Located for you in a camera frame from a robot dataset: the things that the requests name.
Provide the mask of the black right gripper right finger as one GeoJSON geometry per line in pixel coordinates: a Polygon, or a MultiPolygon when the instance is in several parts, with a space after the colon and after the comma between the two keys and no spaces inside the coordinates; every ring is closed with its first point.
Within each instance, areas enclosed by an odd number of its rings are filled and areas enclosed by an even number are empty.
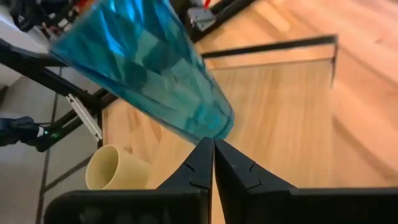
{"type": "Polygon", "coordinates": [[[398,224],[398,187],[298,188],[223,140],[215,176],[226,224],[398,224]]]}

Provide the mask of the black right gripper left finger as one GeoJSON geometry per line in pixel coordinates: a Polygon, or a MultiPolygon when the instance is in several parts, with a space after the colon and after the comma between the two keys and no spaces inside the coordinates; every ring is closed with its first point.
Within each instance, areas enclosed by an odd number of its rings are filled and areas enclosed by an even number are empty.
{"type": "Polygon", "coordinates": [[[203,138],[153,190],[75,190],[52,200],[44,224],[209,224],[214,140],[203,138]]]}

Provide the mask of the cream plastic cup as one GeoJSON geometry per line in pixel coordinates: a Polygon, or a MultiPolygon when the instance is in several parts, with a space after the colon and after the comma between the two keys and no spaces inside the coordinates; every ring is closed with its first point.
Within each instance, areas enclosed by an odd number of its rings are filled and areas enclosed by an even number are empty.
{"type": "Polygon", "coordinates": [[[151,165],[123,149],[112,145],[99,148],[91,157],[85,172],[90,190],[144,189],[151,165]]]}

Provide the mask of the teal translucent faceted tumbler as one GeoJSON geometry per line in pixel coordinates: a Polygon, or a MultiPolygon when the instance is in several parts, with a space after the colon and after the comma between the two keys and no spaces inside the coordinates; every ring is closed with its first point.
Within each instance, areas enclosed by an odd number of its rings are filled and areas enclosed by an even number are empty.
{"type": "Polygon", "coordinates": [[[193,143],[233,127],[230,103],[166,0],[96,0],[50,51],[193,143]]]}

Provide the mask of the wooden shelf with black legs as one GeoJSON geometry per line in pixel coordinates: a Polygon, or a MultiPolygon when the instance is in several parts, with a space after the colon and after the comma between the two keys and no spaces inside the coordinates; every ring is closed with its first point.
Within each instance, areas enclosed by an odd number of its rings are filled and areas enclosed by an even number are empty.
{"type": "MultiPolygon", "coordinates": [[[[224,38],[197,43],[235,111],[227,142],[288,181],[324,187],[330,181],[330,87],[336,35],[249,45],[224,38]]],[[[163,182],[193,144],[123,100],[103,112],[104,143],[148,162],[147,188],[163,182]]]]}

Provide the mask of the gray box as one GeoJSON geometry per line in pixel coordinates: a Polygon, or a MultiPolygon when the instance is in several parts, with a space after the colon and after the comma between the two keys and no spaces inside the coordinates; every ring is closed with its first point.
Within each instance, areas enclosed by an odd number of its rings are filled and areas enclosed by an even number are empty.
{"type": "Polygon", "coordinates": [[[204,7],[191,7],[187,11],[190,23],[200,31],[204,31],[212,26],[216,21],[216,16],[204,7]]]}

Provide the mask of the silver metal bracket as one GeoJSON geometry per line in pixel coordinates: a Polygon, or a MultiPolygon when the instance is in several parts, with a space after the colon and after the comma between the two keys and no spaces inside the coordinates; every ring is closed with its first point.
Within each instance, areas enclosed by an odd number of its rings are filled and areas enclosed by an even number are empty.
{"type": "Polygon", "coordinates": [[[95,138],[97,142],[100,142],[103,139],[103,133],[100,126],[98,125],[97,120],[94,119],[94,117],[89,113],[87,108],[77,97],[69,93],[66,98],[75,113],[80,118],[80,120],[88,128],[91,135],[95,138]]]}

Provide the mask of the black table frame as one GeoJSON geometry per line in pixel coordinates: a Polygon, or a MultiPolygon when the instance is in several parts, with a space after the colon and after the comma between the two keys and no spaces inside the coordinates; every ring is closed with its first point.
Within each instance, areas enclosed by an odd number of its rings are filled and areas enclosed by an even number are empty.
{"type": "MultiPolygon", "coordinates": [[[[54,18],[50,18],[44,11],[42,3],[33,3],[33,0],[8,0],[12,5],[11,16],[30,16],[31,20],[24,20],[18,23],[18,27],[26,29],[32,27],[35,22],[46,22],[49,25],[55,25],[62,19],[73,22],[77,18],[76,5],[78,0],[63,0],[62,4],[53,3],[56,8],[54,18]]],[[[206,35],[219,28],[227,20],[235,16],[252,4],[255,0],[219,0],[209,8],[209,12],[215,16],[215,22],[209,26],[203,22],[193,21],[191,27],[187,27],[188,33],[194,42],[202,40],[206,35]]],[[[65,64],[48,54],[34,53],[22,48],[13,46],[9,42],[0,38],[0,64],[11,68],[23,76],[45,86],[55,93],[67,96],[72,94],[83,105],[88,108],[91,115],[97,117],[97,122],[102,123],[102,110],[112,102],[117,100],[117,96],[113,95],[104,88],[99,89],[94,94],[89,94],[76,85],[70,83],[66,79],[51,72],[49,67],[63,68],[65,64]]],[[[35,139],[24,137],[23,143],[34,146],[39,152],[44,152],[59,142],[65,136],[70,134],[83,121],[73,110],[69,111],[65,116],[56,120],[53,124],[48,125],[44,129],[44,135],[35,139]]]]}

